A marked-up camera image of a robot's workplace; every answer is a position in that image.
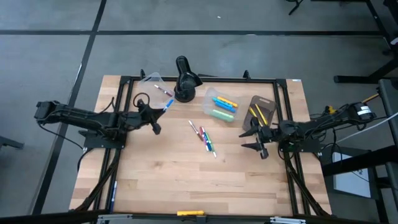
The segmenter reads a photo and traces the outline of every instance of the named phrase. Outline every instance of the plastic bin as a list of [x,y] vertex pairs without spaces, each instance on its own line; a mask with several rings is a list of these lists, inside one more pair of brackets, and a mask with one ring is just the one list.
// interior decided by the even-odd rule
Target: plastic bin
[[[227,110],[222,106],[217,106],[214,98],[217,98],[218,96],[226,100],[229,100],[233,103],[236,103],[237,107],[235,106],[233,107],[233,109],[235,109],[235,112]],[[242,113],[241,100],[238,97],[229,96],[227,94],[219,92],[215,90],[213,87],[207,89],[205,94],[205,99],[203,100],[202,108],[205,114],[212,115],[218,119],[222,119],[227,122],[243,120],[243,116],[241,114]]]
[[138,83],[139,92],[144,92],[149,95],[151,108],[164,108],[166,104],[174,99],[174,91],[171,90],[160,77],[159,73],[154,72]]

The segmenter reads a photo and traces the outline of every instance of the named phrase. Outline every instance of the gray floor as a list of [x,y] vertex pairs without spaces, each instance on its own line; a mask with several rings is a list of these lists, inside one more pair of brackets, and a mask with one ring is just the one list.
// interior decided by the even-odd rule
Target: gray floor
[[[374,2],[387,27],[388,10]],[[99,0],[0,0],[0,29],[88,29]],[[293,4],[269,1],[108,0],[100,30],[376,30],[363,3],[304,1],[293,16]],[[25,143],[22,151],[0,151],[0,217],[29,213],[54,137],[39,129],[33,115],[41,100],[66,103],[76,78],[88,36],[0,35],[0,135]],[[103,75],[177,75],[175,58],[185,55],[198,73],[241,77],[299,78],[308,107],[319,113],[325,105],[341,106],[375,93],[376,85],[336,84],[333,75],[367,75],[390,60],[381,51],[383,39],[364,37],[274,36],[97,36],[76,107],[92,110]],[[380,99],[370,103],[384,116]],[[83,144],[78,128],[67,137]],[[339,137],[355,132],[342,130]],[[392,144],[388,125],[342,143],[361,149]],[[44,205],[45,213],[67,211],[81,151],[64,143]],[[383,167],[379,175],[385,175]],[[398,214],[391,191],[383,190],[391,223]],[[343,218],[377,221],[374,202],[330,194],[333,213]]]

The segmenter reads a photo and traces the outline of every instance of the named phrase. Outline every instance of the yellow highlighter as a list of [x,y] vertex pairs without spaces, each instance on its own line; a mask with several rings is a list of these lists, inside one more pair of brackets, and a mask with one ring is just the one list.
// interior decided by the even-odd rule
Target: yellow highlighter
[[204,215],[205,211],[178,211],[177,216],[185,216],[185,215]]
[[257,118],[257,115],[256,115],[256,113],[254,112],[254,110],[251,108],[251,106],[249,106],[249,111],[250,111],[250,113],[255,117],[255,118]]
[[226,98],[222,98],[222,97],[220,97],[220,96],[217,96],[217,99],[219,99],[219,100],[221,100],[221,101],[224,101],[225,103],[229,103],[229,104],[231,104],[231,105],[234,106],[234,107],[238,107],[238,104],[233,103],[232,101],[229,101],[229,100],[227,100]]
[[261,116],[262,121],[264,122],[264,124],[265,124],[265,125],[268,125],[268,122],[267,122],[266,118],[265,118],[264,115],[262,115],[262,113],[261,113],[261,110],[260,110],[260,108],[259,108],[259,105],[255,104],[255,106],[256,106],[257,110],[259,111],[259,114],[260,114],[260,116]]

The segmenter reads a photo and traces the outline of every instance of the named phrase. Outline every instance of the wooden table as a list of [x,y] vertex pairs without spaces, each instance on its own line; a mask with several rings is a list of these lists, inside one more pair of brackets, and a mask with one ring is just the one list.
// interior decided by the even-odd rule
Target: wooden table
[[[117,95],[119,80],[120,76],[104,76],[95,111],[101,111]],[[166,83],[171,89],[175,86]],[[308,121],[301,81],[287,80],[287,86],[294,120]],[[247,104],[254,95],[274,100],[271,84],[205,82],[197,87],[193,101],[175,101],[158,120],[162,127],[158,136],[151,126],[130,132],[119,163],[115,212],[174,214],[179,210],[204,210],[212,215],[292,215],[287,174],[283,160],[277,155],[277,144],[267,144],[266,160],[258,152],[241,147],[243,143],[254,142],[254,137],[238,137],[244,132],[242,123],[226,123],[203,112],[201,103],[209,87],[241,97]],[[138,92],[134,82],[132,95]],[[282,89],[279,92],[283,102]],[[287,119],[285,106],[281,107]],[[216,159],[205,151],[189,119],[209,132],[217,151]],[[277,120],[275,113],[272,122]],[[103,155],[104,149],[95,149],[81,162],[70,208],[79,206],[97,184]],[[301,161],[306,186],[330,213],[319,161],[311,153],[301,153]],[[108,186],[103,191],[101,208],[107,189]],[[297,187],[296,194],[302,213]]]

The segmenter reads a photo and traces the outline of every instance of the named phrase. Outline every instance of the wooden tabletop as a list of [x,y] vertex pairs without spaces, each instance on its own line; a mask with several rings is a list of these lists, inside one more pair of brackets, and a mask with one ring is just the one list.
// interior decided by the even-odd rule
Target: wooden tabletop
[[[119,80],[120,76],[104,76],[95,111],[101,111],[117,95]],[[171,89],[175,86],[172,82],[166,84]],[[301,81],[287,80],[287,86],[294,121],[308,121]],[[197,87],[193,101],[175,101],[158,120],[162,127],[159,135],[152,132],[151,126],[130,132],[119,163],[115,212],[174,214],[179,210],[204,210],[212,215],[292,215],[287,174],[277,155],[277,144],[266,145],[269,157],[265,160],[258,152],[241,147],[243,143],[254,142],[252,136],[238,137],[244,132],[242,122],[226,123],[203,112],[201,103],[209,87],[247,103],[254,95],[275,100],[271,84],[205,82]],[[137,93],[135,82],[132,95]],[[279,93],[284,102],[281,89]],[[281,107],[287,119],[285,105]],[[132,103],[130,108],[136,110]],[[197,127],[206,128],[217,151],[216,159],[205,151],[189,119]],[[275,113],[272,122],[277,121]],[[82,160],[70,208],[79,206],[93,190],[103,155],[104,149],[95,149]],[[300,155],[306,186],[330,213],[319,161],[311,153]],[[101,208],[108,191],[107,186],[104,189]],[[299,210],[303,212],[297,186],[296,193]]]

